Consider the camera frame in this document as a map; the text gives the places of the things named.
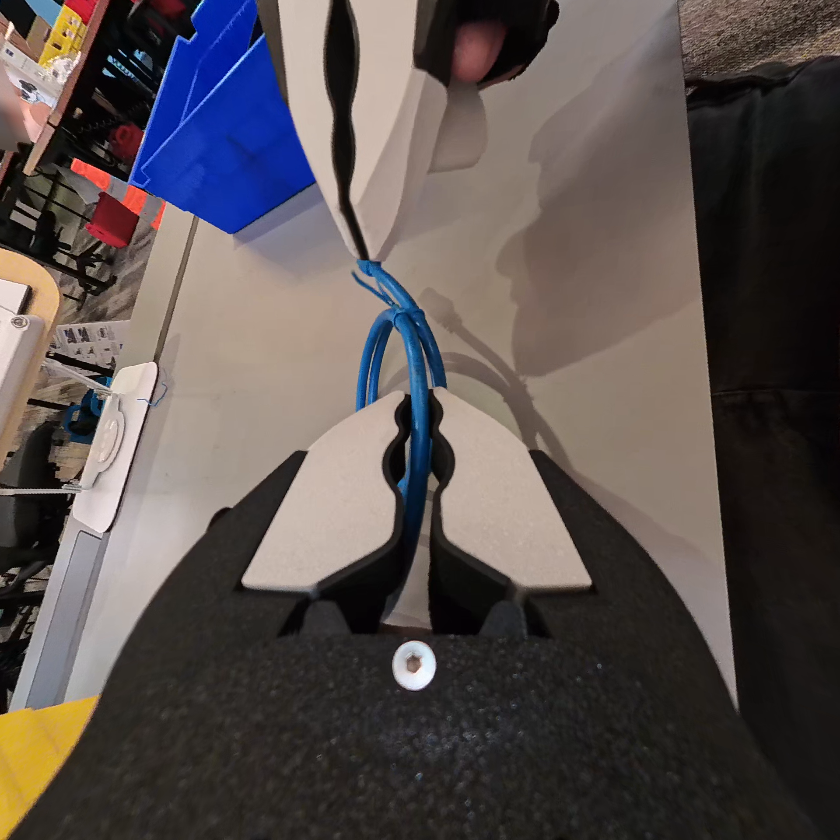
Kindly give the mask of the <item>person's right hand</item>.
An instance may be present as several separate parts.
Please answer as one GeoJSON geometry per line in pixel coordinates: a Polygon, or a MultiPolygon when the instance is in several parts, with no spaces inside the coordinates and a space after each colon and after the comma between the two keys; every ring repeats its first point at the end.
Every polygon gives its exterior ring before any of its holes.
{"type": "Polygon", "coordinates": [[[457,81],[479,84],[489,74],[505,42],[508,28],[498,20],[475,20],[458,27],[451,75],[457,81]]]}

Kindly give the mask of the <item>yellow plastic bin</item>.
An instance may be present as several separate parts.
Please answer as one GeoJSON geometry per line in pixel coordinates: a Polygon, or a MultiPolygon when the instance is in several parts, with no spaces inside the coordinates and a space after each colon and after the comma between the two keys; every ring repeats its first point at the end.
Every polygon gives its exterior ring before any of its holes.
{"type": "Polygon", "coordinates": [[[1,838],[9,838],[67,761],[99,696],[1,716],[1,838]]]}

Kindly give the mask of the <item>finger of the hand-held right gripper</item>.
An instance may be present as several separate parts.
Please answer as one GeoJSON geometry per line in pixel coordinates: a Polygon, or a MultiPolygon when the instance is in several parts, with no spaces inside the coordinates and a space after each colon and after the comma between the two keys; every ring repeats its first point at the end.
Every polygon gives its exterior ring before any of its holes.
{"type": "Polygon", "coordinates": [[[345,244],[366,258],[350,202],[356,142],[351,109],[359,75],[358,28],[350,2],[258,1],[280,94],[322,197],[345,244]]]}
{"type": "Polygon", "coordinates": [[[351,2],[359,75],[350,202],[375,261],[388,256],[416,202],[446,107],[443,84],[415,66],[419,2],[351,2]]]}

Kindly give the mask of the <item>black trousers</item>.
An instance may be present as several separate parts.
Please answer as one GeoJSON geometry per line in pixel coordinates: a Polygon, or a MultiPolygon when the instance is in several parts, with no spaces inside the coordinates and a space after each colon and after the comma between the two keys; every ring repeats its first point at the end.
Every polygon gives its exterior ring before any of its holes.
{"type": "Polygon", "coordinates": [[[839,827],[839,59],[687,99],[738,699],[825,838],[839,827]]]}

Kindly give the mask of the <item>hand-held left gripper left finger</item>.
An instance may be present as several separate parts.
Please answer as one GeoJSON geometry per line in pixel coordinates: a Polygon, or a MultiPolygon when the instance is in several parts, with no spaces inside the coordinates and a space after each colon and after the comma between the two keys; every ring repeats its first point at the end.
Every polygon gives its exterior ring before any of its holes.
{"type": "Polygon", "coordinates": [[[301,454],[241,585],[335,603],[351,632],[376,633],[410,564],[405,471],[411,398],[393,392],[301,454]]]}

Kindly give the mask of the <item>blue clamp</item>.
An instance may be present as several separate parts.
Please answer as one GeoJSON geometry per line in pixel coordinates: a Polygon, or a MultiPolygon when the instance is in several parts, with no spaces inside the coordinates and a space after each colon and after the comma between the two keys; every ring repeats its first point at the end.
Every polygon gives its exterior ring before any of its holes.
{"type": "Polygon", "coordinates": [[[80,404],[69,406],[65,412],[63,428],[72,443],[90,445],[97,431],[104,399],[94,390],[88,390],[80,404]]]}

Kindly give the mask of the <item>white stand base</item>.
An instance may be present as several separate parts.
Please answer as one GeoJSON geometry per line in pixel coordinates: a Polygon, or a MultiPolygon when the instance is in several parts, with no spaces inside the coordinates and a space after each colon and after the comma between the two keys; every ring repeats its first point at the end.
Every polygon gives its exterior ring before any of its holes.
{"type": "Polygon", "coordinates": [[[158,379],[157,363],[132,365],[121,369],[104,393],[71,509],[89,530],[103,534],[113,525],[158,379]]]}

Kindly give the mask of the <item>blue plastic bin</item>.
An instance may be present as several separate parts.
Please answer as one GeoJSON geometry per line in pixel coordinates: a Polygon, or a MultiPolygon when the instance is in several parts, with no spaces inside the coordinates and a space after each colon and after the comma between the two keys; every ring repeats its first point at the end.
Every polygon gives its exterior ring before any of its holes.
{"type": "Polygon", "coordinates": [[[178,36],[129,183],[235,234],[314,183],[253,1],[205,1],[178,36]]]}

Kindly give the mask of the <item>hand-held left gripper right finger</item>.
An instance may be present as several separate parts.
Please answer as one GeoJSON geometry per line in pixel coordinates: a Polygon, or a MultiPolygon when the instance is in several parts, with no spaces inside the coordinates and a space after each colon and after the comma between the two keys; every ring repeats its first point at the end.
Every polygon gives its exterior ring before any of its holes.
{"type": "Polygon", "coordinates": [[[442,386],[429,393],[437,481],[429,523],[429,616],[436,634],[477,634],[502,602],[539,627],[534,596],[592,590],[535,452],[442,386]]]}

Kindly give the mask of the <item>instruction sheet on wooden board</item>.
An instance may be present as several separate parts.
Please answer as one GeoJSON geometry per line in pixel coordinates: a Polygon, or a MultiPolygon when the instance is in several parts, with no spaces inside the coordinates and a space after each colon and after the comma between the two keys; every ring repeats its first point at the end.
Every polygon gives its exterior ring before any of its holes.
{"type": "Polygon", "coordinates": [[[53,276],[33,259],[3,248],[3,287],[22,287],[28,294],[21,311],[2,306],[1,313],[1,464],[4,465],[23,421],[42,363],[53,337],[61,306],[53,276]]]}

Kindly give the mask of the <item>black office chair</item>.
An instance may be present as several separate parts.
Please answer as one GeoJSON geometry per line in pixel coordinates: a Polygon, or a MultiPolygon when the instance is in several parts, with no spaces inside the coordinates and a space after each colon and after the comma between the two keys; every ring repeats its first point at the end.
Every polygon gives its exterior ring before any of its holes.
{"type": "Polygon", "coordinates": [[[53,564],[70,509],[71,497],[53,493],[62,487],[51,458],[56,422],[38,425],[15,450],[2,469],[4,490],[47,490],[1,498],[2,625],[12,621],[20,606],[39,604],[42,596],[27,584],[53,564]]]}

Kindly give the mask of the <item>printed paper sheet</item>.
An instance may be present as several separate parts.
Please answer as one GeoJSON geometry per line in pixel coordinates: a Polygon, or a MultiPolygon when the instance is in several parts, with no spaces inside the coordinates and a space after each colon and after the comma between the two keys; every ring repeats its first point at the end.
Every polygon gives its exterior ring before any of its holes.
{"type": "Polygon", "coordinates": [[[125,340],[130,320],[77,322],[56,327],[50,350],[69,358],[102,367],[115,367],[125,340]]]}

